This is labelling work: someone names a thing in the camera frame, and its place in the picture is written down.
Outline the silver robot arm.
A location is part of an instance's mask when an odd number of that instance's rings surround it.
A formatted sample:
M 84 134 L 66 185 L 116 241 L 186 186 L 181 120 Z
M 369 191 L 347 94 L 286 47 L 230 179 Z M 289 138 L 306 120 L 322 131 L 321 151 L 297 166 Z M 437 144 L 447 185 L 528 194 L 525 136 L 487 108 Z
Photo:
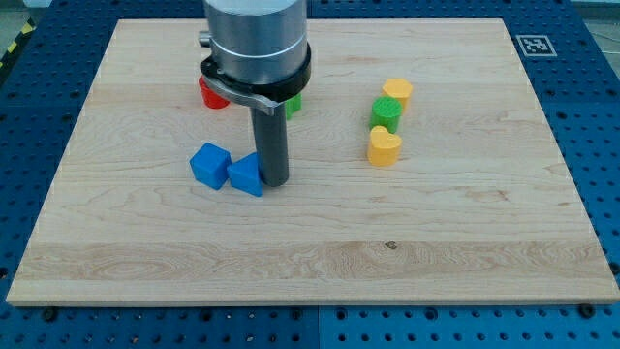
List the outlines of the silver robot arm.
M 228 77 L 272 84 L 308 56 L 304 0 L 204 0 L 213 60 Z

